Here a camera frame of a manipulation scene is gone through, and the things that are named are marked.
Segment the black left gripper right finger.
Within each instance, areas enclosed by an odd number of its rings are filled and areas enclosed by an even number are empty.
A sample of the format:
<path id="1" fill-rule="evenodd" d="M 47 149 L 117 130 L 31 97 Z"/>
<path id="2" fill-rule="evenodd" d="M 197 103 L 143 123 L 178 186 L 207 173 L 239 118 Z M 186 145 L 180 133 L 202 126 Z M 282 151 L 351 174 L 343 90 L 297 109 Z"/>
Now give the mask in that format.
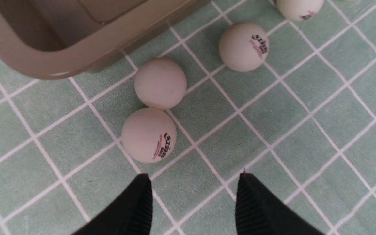
<path id="1" fill-rule="evenodd" d="M 239 175 L 235 223 L 238 235 L 322 235 L 251 173 Z"/>

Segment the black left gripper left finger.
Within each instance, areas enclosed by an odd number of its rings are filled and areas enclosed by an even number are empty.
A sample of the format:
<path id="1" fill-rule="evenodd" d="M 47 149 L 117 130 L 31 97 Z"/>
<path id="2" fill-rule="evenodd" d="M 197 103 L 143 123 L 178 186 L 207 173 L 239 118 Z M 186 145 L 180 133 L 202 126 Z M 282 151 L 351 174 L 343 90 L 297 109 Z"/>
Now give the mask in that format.
<path id="1" fill-rule="evenodd" d="M 148 175 L 138 174 L 128 187 L 75 235 L 149 235 L 153 195 Z"/>

